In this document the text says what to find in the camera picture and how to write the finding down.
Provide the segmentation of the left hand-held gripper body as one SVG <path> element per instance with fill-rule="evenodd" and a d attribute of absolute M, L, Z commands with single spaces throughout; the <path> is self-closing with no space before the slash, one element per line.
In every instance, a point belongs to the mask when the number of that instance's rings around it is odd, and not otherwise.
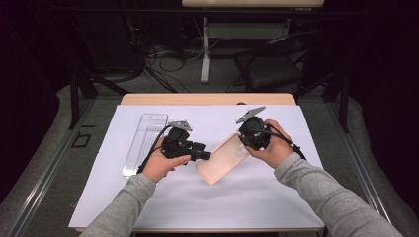
<path fill-rule="evenodd" d="M 189 153 L 192 143 L 188 141 L 191 126 L 186 120 L 170 121 L 164 130 L 169 129 L 161 145 L 161 152 L 166 158 L 175 158 Z"/>

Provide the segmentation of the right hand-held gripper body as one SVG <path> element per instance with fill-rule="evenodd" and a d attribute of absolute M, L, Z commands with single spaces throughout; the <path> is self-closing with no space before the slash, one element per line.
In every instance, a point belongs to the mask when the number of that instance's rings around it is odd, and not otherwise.
<path fill-rule="evenodd" d="M 248 110 L 236 123 L 241 126 L 238 129 L 239 139 L 245 145 L 254 150 L 266 148 L 270 142 L 270 129 L 257 114 L 266 109 L 265 106 Z"/>

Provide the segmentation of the beige phone case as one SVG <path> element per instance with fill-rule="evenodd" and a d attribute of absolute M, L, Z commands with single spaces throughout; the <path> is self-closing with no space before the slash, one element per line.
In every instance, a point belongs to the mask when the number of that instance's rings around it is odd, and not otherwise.
<path fill-rule="evenodd" d="M 209 185 L 213 185 L 249 155 L 235 132 L 216 147 L 208 160 L 200 161 L 196 170 Z"/>

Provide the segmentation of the person's left hand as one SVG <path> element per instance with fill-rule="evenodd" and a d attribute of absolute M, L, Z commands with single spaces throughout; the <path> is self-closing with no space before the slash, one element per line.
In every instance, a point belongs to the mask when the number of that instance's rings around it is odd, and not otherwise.
<path fill-rule="evenodd" d="M 174 171 L 176 167 L 187 164 L 191 159 L 189 155 L 183 155 L 170 159 L 166 158 L 161 152 L 160 146 L 162 143 L 163 138 L 160 138 L 142 170 L 142 174 L 155 183 L 158 183 L 170 171 Z"/>

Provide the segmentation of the person's right hand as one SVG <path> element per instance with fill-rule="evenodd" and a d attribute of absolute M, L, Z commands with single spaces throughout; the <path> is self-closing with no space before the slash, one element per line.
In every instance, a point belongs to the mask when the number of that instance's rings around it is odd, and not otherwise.
<path fill-rule="evenodd" d="M 266 119 L 265 124 L 270 128 L 270 131 L 278 131 L 285 139 L 292 140 L 275 120 Z M 245 149 L 251 156 L 266 162 L 273 169 L 276 169 L 293 153 L 293 149 L 283 139 L 274 135 L 271 136 L 269 145 L 264 150 L 254 150 L 249 146 L 246 146 Z"/>

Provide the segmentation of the white board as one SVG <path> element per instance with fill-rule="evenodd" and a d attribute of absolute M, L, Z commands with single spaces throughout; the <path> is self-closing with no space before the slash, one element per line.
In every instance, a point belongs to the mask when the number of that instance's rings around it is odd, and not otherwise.
<path fill-rule="evenodd" d="M 214 150 L 238 128 L 247 105 L 119 106 L 97 154 L 84 191 L 69 222 L 87 227 L 126 184 L 126 157 L 145 114 L 185 120 L 191 140 Z M 271 167 L 248 157 L 209 185 L 195 163 L 180 166 L 163 178 L 146 203 L 137 231 L 261 231 L 320 229 L 322 221 L 299 194 L 278 183 Z"/>

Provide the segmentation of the black chair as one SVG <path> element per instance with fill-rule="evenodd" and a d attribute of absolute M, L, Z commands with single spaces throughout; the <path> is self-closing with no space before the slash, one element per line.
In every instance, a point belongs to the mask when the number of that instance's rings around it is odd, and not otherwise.
<path fill-rule="evenodd" d="M 322 31 L 313 30 L 270 39 L 258 47 L 236 53 L 234 64 L 239 76 L 228 91 L 238 85 L 256 92 L 300 85 L 302 65 L 324 40 Z"/>

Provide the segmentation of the black metal stand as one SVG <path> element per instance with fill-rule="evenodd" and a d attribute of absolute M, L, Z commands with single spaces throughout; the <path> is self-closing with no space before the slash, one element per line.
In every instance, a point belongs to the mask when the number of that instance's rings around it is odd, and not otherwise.
<path fill-rule="evenodd" d="M 71 61 L 73 72 L 70 79 L 71 123 L 69 126 L 70 129 L 73 129 L 81 120 L 79 92 L 82 92 L 88 100 L 95 100 L 98 97 L 98 91 L 94 87 L 95 83 L 104 85 L 122 96 L 126 95 L 128 90 L 88 69 L 79 60 L 77 53 L 73 49 L 68 51 L 68 58 Z"/>
<path fill-rule="evenodd" d="M 325 85 L 323 94 L 321 95 L 322 101 L 325 103 L 332 103 L 339 97 L 338 102 L 338 121 L 342 129 L 348 133 L 348 105 L 349 105 L 349 85 L 350 78 L 346 72 L 332 72 L 325 77 L 317 79 L 310 83 L 308 86 L 303 86 L 293 93 L 296 101 L 303 95 L 311 92 L 315 88 Z"/>

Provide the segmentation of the white desk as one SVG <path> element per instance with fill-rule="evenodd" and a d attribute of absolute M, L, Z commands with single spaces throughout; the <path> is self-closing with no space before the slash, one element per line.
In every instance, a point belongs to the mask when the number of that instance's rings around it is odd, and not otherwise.
<path fill-rule="evenodd" d="M 319 9 L 324 0 L 182 0 L 182 6 L 195 10 L 209 10 L 210 8 L 227 10 L 306 10 Z M 210 46 L 209 39 L 273 39 L 285 36 L 289 32 L 290 18 L 276 23 L 213 23 L 203 17 L 203 31 L 201 34 L 203 47 L 203 64 L 201 82 L 209 81 Z"/>

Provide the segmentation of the black metal crossbar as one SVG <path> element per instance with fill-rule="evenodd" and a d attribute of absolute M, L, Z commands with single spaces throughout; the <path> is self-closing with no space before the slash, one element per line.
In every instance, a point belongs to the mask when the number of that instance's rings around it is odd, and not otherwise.
<path fill-rule="evenodd" d="M 279 9 L 82 9 L 67 7 L 50 7 L 50 12 L 65 14 L 119 14 L 119 15 L 174 15 L 174 16 L 303 16 L 303 17 L 358 17 L 366 15 L 367 11 L 298 11 Z"/>

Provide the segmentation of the aluminium floor rail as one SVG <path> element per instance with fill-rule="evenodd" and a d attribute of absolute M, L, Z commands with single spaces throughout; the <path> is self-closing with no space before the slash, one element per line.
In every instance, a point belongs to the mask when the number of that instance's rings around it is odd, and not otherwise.
<path fill-rule="evenodd" d="M 333 123 L 336 127 L 336 130 L 343 140 L 350 156 L 350 163 L 354 170 L 354 173 L 357 177 L 357 180 L 363 190 L 364 196 L 366 197 L 367 203 L 382 217 L 384 217 L 390 224 L 392 221 L 388 215 L 388 212 L 380 198 L 370 175 L 367 172 L 367 169 L 361 159 L 361 156 L 353 143 L 351 136 L 347 133 L 342 127 L 339 120 L 339 111 L 337 107 L 332 103 L 326 103 L 326 108 L 331 116 Z"/>
<path fill-rule="evenodd" d="M 95 100 L 84 101 L 78 111 L 78 121 L 70 128 L 70 105 L 67 100 L 60 104 L 53 125 L 0 205 L 0 217 L 4 221 L 4 226 L 0 226 L 0 237 L 23 236 L 62 165 L 66 151 L 94 105 Z"/>

